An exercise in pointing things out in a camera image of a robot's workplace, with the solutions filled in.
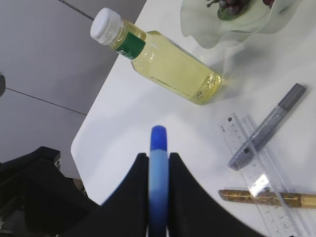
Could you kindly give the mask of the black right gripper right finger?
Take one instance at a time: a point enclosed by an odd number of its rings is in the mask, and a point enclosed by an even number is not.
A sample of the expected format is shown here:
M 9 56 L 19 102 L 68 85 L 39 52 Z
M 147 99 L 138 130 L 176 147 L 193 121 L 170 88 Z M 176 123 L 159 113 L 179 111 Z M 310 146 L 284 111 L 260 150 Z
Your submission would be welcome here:
M 222 208 L 197 182 L 178 153 L 169 157 L 167 228 L 171 237 L 261 237 Z

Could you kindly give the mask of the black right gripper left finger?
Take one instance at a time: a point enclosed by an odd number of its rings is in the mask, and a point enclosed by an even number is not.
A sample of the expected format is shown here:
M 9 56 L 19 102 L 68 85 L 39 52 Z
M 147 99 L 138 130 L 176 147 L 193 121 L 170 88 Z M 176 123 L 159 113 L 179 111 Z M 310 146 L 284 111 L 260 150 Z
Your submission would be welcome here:
M 139 153 L 129 172 L 110 195 L 63 237 L 144 237 L 148 225 L 149 158 Z

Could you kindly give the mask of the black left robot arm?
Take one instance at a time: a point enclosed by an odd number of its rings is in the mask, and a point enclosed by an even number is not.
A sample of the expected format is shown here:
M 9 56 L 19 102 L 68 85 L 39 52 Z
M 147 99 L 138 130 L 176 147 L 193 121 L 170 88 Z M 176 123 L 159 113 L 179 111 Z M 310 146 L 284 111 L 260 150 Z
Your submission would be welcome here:
M 62 235 L 99 207 L 62 174 L 55 165 L 60 157 L 39 147 L 0 165 L 0 207 L 14 200 L 11 211 L 22 212 L 27 234 Z

